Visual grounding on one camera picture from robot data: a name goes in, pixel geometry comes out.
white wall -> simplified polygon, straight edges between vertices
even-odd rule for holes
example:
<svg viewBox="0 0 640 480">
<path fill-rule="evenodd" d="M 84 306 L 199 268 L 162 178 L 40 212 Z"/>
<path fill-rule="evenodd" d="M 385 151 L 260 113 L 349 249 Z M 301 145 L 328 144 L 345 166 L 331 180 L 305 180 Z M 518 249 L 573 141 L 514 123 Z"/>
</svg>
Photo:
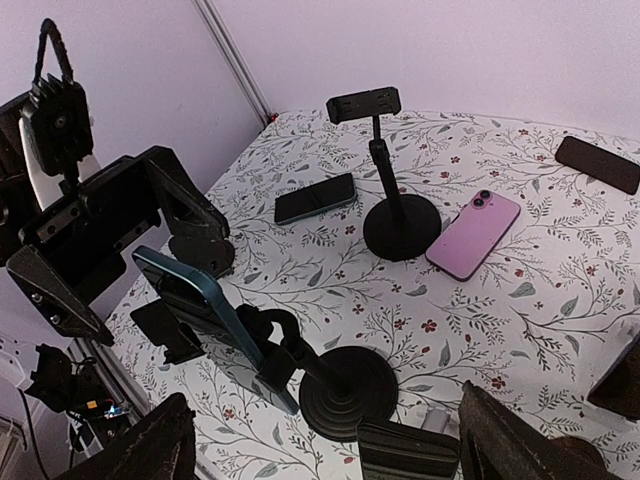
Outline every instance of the white wall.
<svg viewBox="0 0 640 480">
<path fill-rule="evenodd" d="M 640 138 L 633 0 L 213 0 L 274 111 L 395 85 L 403 107 Z"/>
<path fill-rule="evenodd" d="M 40 24 L 47 16 L 58 24 L 75 78 L 87 93 L 95 154 L 102 165 L 164 145 L 175 150 L 204 190 L 259 133 L 258 119 L 190 0 L 4 0 L 0 103 L 29 89 Z M 46 59 L 45 71 L 57 71 L 50 47 Z M 167 235 L 166 230 L 150 231 L 143 242 L 157 247 Z M 95 310 L 105 316 L 137 275 L 129 268 L 94 304 Z M 5 269 L 0 271 L 0 330 L 36 344 L 68 342 L 31 307 Z M 24 418 L 15 389 L 1 380 L 0 411 Z M 39 434 L 41 450 L 64 438 L 55 429 Z M 27 463 L 33 462 L 31 455 Z M 49 466 L 50 474 L 59 473 L 66 458 Z M 35 472 L 32 477 L 39 478 Z"/>
</svg>

pink iphone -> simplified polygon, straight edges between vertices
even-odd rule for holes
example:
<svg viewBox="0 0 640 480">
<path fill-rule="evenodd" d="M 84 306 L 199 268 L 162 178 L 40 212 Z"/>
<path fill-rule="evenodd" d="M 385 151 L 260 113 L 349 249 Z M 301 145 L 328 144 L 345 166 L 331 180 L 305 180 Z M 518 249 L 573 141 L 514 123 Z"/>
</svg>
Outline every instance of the pink iphone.
<svg viewBox="0 0 640 480">
<path fill-rule="evenodd" d="M 520 215 L 520 205 L 489 190 L 464 206 L 426 253 L 427 260 L 466 282 Z"/>
</svg>

dual camera lens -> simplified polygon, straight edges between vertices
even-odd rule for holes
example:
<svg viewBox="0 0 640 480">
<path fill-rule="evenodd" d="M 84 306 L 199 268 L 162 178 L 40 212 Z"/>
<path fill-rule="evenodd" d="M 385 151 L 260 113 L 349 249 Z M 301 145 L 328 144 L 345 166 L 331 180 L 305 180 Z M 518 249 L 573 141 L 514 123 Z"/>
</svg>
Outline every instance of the dual camera lens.
<svg viewBox="0 0 640 480">
<path fill-rule="evenodd" d="M 490 196 L 491 196 L 491 192 L 489 190 L 482 190 L 480 192 L 480 198 L 476 198 L 473 201 L 473 204 L 476 207 L 483 207 L 484 206 L 484 201 L 487 200 Z"/>
</svg>

black round base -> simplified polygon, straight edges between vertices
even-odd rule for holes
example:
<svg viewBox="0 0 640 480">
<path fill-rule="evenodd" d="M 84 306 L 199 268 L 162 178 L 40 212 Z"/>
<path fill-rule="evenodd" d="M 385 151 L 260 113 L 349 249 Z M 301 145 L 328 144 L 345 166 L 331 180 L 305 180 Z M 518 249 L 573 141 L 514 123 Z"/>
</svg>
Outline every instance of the black round base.
<svg viewBox="0 0 640 480">
<path fill-rule="evenodd" d="M 394 222 L 388 200 L 378 203 L 364 220 L 364 241 L 375 255 L 399 262 L 422 255 L 442 230 L 436 207 L 418 195 L 400 195 L 406 220 Z"/>
<path fill-rule="evenodd" d="M 335 442 L 355 442 L 362 417 L 391 418 L 398 380 L 384 358 L 364 347 L 340 347 L 320 358 L 350 383 L 351 394 L 339 398 L 306 374 L 300 384 L 300 411 L 313 431 Z"/>
</svg>

white floral fabric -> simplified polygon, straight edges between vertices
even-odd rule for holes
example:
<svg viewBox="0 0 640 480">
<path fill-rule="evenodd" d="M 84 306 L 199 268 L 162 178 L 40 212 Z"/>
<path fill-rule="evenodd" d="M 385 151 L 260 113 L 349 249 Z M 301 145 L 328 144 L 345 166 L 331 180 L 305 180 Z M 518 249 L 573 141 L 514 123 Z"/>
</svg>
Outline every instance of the white floral fabric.
<svg viewBox="0 0 640 480">
<path fill-rule="evenodd" d="M 323 112 L 280 115 L 208 192 L 226 215 L 237 259 L 220 283 L 232 305 L 283 308 L 323 353 L 365 345 L 397 375 L 393 420 L 419 426 L 428 406 L 456 409 L 466 380 L 482 386 L 548 436 L 592 442 L 612 472 L 640 476 L 640 432 L 584 418 L 589 363 L 607 331 L 640 318 L 640 199 L 564 167 L 566 135 L 632 161 L 640 143 L 597 132 L 466 114 L 403 112 L 382 119 L 402 192 L 429 198 L 447 225 L 480 189 L 522 206 L 513 227 L 466 283 L 423 258 L 391 263 L 362 239 L 366 213 L 384 197 L 368 155 L 368 121 L 332 125 Z M 282 193 L 352 172 L 352 205 L 279 227 Z M 183 392 L 197 412 L 198 448 L 232 479 L 361 478 L 355 444 L 318 437 L 237 387 L 216 351 L 163 366 L 162 349 L 129 313 L 155 299 L 139 279 L 107 321 L 124 367 L 159 403 Z M 295 394 L 298 372 L 291 389 Z"/>
</svg>

